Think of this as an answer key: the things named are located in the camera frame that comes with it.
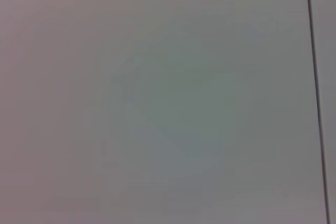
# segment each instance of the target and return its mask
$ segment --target white panel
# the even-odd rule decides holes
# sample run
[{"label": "white panel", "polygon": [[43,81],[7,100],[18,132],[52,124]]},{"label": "white panel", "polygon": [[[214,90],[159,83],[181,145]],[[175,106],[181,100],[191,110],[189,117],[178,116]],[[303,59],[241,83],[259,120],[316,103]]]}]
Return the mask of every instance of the white panel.
[{"label": "white panel", "polygon": [[336,0],[311,0],[331,223],[336,223]]},{"label": "white panel", "polygon": [[33,2],[0,48],[1,212],[326,223],[307,0]]}]

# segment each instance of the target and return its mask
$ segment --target panel seam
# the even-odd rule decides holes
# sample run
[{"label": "panel seam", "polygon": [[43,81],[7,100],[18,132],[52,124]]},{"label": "panel seam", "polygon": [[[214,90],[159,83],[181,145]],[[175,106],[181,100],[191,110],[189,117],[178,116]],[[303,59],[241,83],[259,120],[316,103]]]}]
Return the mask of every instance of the panel seam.
[{"label": "panel seam", "polygon": [[324,148],[323,127],[322,127],[321,96],[320,96],[318,66],[317,66],[317,59],[316,59],[316,45],[315,45],[313,13],[312,13],[311,0],[308,0],[308,12],[309,12],[310,39],[311,39],[311,49],[312,49],[312,57],[313,57],[313,69],[314,69],[314,81],[315,81],[315,92],[316,92],[316,102],[317,102],[317,114],[318,114],[318,124],[319,124],[324,204],[325,204],[325,207],[326,207],[325,215],[326,215],[326,218],[327,218],[327,224],[331,224],[331,221],[330,221],[330,207],[329,207],[329,194],[328,194],[328,181],[327,181],[327,169],[326,169],[326,159],[325,159],[326,155],[325,155],[325,148]]}]

